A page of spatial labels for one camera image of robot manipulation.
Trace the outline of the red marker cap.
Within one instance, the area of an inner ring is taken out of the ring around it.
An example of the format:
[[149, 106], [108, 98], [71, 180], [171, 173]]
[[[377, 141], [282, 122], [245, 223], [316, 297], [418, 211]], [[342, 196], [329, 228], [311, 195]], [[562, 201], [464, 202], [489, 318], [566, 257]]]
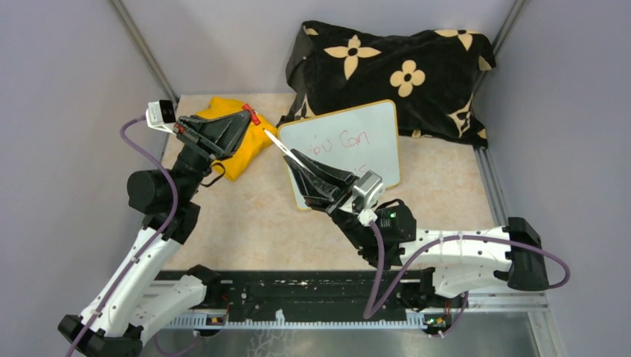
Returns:
[[256, 111], [249, 104], [244, 103], [242, 109], [250, 114], [250, 120], [255, 126], [259, 126], [261, 124], [261, 120]]

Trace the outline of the white red marker pen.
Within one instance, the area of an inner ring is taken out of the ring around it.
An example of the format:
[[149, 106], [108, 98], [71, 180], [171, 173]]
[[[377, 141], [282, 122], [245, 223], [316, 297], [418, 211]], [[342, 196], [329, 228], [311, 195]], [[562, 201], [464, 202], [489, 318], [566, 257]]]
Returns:
[[307, 167], [305, 166], [305, 164], [300, 161], [298, 159], [297, 156], [295, 156], [290, 149], [288, 149], [279, 139], [277, 139], [269, 130], [265, 129], [263, 131], [267, 137], [271, 140], [271, 142], [285, 155], [287, 155], [288, 157], [290, 157], [296, 164], [298, 164], [300, 167], [303, 167], [304, 169], [307, 169]]

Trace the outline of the yellow-framed whiteboard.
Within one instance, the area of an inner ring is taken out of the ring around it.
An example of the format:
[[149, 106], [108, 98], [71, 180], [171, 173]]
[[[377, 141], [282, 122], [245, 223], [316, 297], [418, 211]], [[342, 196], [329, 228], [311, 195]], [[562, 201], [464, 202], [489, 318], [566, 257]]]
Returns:
[[278, 138], [289, 149], [358, 177], [371, 170], [387, 188], [401, 181], [397, 110], [391, 100], [283, 124]]

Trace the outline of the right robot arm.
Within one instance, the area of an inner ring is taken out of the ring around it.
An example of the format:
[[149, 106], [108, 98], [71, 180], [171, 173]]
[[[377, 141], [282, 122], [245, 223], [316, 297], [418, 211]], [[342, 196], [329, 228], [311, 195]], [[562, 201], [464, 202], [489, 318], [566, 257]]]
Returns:
[[284, 160], [305, 204], [327, 214], [370, 266], [380, 271], [430, 267], [431, 278], [419, 286], [427, 306], [488, 286], [506, 284], [524, 292], [551, 288], [540, 235], [522, 217], [480, 231], [422, 229], [402, 200], [377, 203], [385, 188], [376, 173], [358, 177], [296, 149], [285, 150]]

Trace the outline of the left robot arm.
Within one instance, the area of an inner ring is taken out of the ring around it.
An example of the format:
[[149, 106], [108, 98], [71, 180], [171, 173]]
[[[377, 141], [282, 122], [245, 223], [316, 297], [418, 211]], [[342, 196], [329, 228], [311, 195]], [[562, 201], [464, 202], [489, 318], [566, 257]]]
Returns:
[[196, 227], [200, 207], [193, 197], [204, 186], [212, 162], [235, 154], [251, 121], [246, 110], [213, 120], [170, 117], [171, 132], [182, 142], [182, 150], [172, 168], [157, 164], [154, 170], [129, 177], [129, 205], [143, 213], [142, 226], [97, 297], [81, 313], [60, 321], [58, 330], [69, 341], [70, 353], [138, 356], [159, 330], [186, 310], [224, 301], [219, 273], [201, 265], [189, 268], [150, 300], [144, 300], [144, 294]]

